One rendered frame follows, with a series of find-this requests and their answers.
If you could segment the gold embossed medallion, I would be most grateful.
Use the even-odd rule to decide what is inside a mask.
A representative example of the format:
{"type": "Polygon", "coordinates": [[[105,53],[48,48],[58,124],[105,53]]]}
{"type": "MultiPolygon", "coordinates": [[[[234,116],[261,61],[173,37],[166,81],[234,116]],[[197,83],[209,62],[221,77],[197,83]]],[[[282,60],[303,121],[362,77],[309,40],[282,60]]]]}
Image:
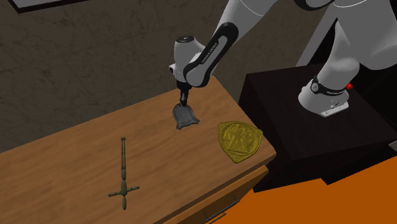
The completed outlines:
{"type": "Polygon", "coordinates": [[[258,151],[262,136],[263,132],[260,129],[245,122],[218,124],[219,145],[235,164],[248,159],[258,151]]]}

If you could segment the grey bell-shaped object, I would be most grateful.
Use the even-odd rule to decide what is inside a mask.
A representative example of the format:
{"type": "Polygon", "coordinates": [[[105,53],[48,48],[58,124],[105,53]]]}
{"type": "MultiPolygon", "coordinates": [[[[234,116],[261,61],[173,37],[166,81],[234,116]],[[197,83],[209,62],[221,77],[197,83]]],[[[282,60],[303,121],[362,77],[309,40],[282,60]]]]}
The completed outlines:
{"type": "Polygon", "coordinates": [[[173,117],[176,121],[176,128],[181,130],[193,124],[199,124],[200,120],[195,117],[192,108],[189,105],[183,106],[178,103],[172,110],[173,117]]]}

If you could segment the wooden chest of drawers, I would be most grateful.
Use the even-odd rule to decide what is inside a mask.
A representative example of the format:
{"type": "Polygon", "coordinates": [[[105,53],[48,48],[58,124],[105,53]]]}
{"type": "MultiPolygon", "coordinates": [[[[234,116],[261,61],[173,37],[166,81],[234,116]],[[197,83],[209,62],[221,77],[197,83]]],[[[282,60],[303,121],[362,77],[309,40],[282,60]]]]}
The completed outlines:
{"type": "Polygon", "coordinates": [[[179,90],[150,98],[0,153],[0,224],[203,224],[247,194],[275,157],[258,151],[233,163],[220,122],[249,118],[212,78],[188,96],[199,124],[176,128],[179,90]],[[127,194],[120,190],[126,138],[127,194]]]}

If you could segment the black robot stand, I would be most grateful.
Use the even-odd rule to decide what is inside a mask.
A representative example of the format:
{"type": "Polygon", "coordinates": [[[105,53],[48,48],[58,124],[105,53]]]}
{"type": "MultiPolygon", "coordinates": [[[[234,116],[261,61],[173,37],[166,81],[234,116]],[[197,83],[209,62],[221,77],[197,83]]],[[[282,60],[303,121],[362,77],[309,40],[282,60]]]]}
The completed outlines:
{"type": "Polygon", "coordinates": [[[396,157],[397,132],[357,93],[349,107],[328,118],[304,109],[301,88],[321,65],[247,74],[239,106],[277,155],[254,192],[321,178],[332,184],[396,157]]]}

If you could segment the black framed white panel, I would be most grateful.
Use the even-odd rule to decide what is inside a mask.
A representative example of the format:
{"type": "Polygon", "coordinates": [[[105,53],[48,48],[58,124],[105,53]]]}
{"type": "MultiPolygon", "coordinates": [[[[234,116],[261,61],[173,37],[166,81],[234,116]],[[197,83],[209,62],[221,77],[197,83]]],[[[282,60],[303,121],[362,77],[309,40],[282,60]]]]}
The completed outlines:
{"type": "Polygon", "coordinates": [[[17,13],[27,13],[88,0],[8,0],[17,13]]]}

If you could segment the olive wooden jointed figure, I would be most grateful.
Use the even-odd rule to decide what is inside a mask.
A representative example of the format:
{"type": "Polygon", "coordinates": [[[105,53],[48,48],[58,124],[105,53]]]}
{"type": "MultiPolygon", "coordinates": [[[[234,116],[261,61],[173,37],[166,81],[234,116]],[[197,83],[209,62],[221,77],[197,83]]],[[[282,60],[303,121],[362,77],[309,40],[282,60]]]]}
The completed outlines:
{"type": "Polygon", "coordinates": [[[109,193],[108,197],[114,197],[117,195],[121,195],[122,199],[122,209],[127,209],[127,199],[126,196],[129,192],[140,189],[139,186],[134,186],[131,188],[127,187],[127,167],[126,167],[126,138],[121,137],[121,183],[120,183],[120,190],[117,192],[109,193]]]}

